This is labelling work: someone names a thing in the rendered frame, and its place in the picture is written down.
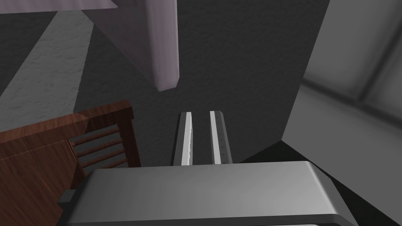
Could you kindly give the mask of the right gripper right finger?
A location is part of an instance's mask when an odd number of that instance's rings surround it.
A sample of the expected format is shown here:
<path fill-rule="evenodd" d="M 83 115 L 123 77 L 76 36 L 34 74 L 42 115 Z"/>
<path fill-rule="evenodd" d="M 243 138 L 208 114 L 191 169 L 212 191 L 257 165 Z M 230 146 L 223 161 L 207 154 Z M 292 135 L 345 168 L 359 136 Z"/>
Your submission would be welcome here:
<path fill-rule="evenodd" d="M 227 130 L 221 111 L 210 111 L 210 134 L 213 164 L 232 164 Z"/>

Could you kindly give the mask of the brown wooden slatted furniture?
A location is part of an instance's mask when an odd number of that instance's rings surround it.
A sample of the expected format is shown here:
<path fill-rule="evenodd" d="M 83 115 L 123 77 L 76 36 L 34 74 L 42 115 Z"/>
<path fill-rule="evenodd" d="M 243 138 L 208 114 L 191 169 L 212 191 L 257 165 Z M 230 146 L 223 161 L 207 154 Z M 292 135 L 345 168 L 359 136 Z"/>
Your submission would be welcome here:
<path fill-rule="evenodd" d="M 127 100 L 0 133 L 0 226 L 56 226 L 59 198 L 85 179 L 83 168 L 125 154 L 140 167 Z"/>

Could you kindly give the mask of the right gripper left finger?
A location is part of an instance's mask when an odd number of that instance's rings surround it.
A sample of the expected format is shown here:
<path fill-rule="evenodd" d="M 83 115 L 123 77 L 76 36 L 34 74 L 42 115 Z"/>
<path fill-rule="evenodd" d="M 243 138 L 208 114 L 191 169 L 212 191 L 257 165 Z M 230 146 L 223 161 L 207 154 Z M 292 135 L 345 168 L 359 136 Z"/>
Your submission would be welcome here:
<path fill-rule="evenodd" d="M 178 116 L 172 151 L 172 166 L 189 166 L 193 161 L 193 130 L 191 112 L 182 112 Z"/>

